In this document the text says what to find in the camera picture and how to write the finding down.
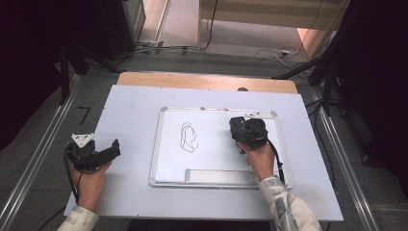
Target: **hand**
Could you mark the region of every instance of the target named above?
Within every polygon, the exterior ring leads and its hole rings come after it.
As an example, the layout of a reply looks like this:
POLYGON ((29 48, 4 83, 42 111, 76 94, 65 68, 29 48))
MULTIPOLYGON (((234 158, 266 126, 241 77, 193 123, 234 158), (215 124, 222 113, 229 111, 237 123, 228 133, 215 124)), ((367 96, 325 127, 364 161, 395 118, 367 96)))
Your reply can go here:
POLYGON ((112 162, 108 162, 97 171, 90 173, 84 172, 82 176, 81 171, 78 171, 75 167, 72 168, 72 179, 75 183, 75 187, 79 191, 78 206, 96 213, 102 198, 103 186, 105 184, 105 171, 111 164, 112 162))
POLYGON ((273 175, 275 154, 268 143, 265 143, 262 147, 258 147, 257 149, 252 149, 250 146, 241 142, 239 142, 238 145, 246 152, 248 163, 258 176, 260 182, 273 175))

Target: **drawing on whiteboard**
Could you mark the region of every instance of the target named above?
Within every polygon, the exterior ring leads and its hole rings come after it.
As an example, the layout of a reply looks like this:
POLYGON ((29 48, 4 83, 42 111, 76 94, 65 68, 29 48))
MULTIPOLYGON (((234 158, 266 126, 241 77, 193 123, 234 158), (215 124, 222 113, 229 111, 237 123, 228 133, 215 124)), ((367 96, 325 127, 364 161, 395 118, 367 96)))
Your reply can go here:
POLYGON ((189 122, 185 122, 181 126, 180 146, 191 153, 198 148, 197 134, 189 122))

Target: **handheld controller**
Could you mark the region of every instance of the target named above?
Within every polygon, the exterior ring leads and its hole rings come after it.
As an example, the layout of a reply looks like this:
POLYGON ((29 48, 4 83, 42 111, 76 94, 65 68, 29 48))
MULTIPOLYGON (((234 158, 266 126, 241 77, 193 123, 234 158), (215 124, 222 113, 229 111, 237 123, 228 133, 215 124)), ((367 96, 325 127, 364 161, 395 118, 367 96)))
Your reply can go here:
POLYGON ((276 157, 278 165, 279 178, 285 184, 283 164, 279 161, 278 152, 273 143, 268 139, 268 130, 265 122, 260 118, 251 118, 245 120, 243 116, 232 117, 229 121, 232 139, 236 142, 242 142, 253 149, 263 146, 266 142, 269 144, 276 157))
POLYGON ((94 140, 83 147, 78 146, 76 142, 71 142, 64 152, 77 170, 95 171, 120 155, 119 141, 116 139, 111 147, 100 152, 95 151, 94 140))

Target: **sleeve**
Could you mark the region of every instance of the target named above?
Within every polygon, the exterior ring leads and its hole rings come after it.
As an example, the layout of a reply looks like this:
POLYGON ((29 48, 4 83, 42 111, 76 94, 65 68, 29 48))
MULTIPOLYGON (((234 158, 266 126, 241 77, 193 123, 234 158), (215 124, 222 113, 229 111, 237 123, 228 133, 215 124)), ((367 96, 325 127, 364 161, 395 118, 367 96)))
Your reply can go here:
POLYGON ((90 231, 99 220, 99 216, 85 208, 75 206, 58 231, 90 231))
POLYGON ((276 176, 267 177, 258 186, 267 200, 277 230, 321 230, 309 206, 292 195, 276 176))

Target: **whiteboard frame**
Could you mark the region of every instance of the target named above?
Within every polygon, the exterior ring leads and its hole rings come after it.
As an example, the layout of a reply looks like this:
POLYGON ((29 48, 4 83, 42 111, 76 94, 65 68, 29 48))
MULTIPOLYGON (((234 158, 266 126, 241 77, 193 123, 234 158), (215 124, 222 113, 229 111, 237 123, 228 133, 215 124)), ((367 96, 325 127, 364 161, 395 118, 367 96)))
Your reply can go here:
MULTIPOLYGON (((218 184, 218 183, 210 183, 210 182, 202 182, 202 183, 194 183, 194 182, 186 182, 186 181, 166 181, 166 180, 157 180, 156 175, 158 171, 158 163, 160 159, 160 148, 161 148, 161 140, 162 140, 162 135, 163 135, 163 128, 165 125, 165 117, 166 117, 166 112, 205 112, 205 113, 211 113, 211 112, 223 112, 223 113, 231 113, 231 114, 242 114, 245 119, 250 119, 250 118, 261 118, 261 119, 273 119, 275 123, 275 128, 276 128, 276 135, 277 139, 279 140, 279 158, 280 161, 283 164, 283 170, 285 174, 285 186, 286 188, 290 189, 293 187, 293 179, 291 175, 291 171, 289 168, 289 163, 288 163, 288 158, 287 158, 287 152, 285 148, 285 143, 283 141, 282 137, 282 132, 281 132, 281 126, 279 123, 279 118, 276 112, 273 111, 249 111, 249 110, 230 110, 227 108, 223 109, 207 109, 204 107, 201 108, 175 108, 175 107, 163 107, 160 110, 159 113, 159 121, 158 121, 158 126, 157 126, 157 132, 156 132, 156 140, 155 140, 155 145, 154 145, 154 153, 153 153, 153 159, 152 159, 152 165, 150 169, 150 176, 149 176, 149 183, 154 186, 154 187, 167 187, 167 188, 213 188, 213 189, 258 189, 258 180, 255 182, 252 182, 251 184, 245 184, 240 182, 239 184, 218 184)), ((278 169, 274 170, 274 173, 278 175, 278 169)), ((248 172, 248 177, 249 179, 253 179, 253 172, 248 172)))

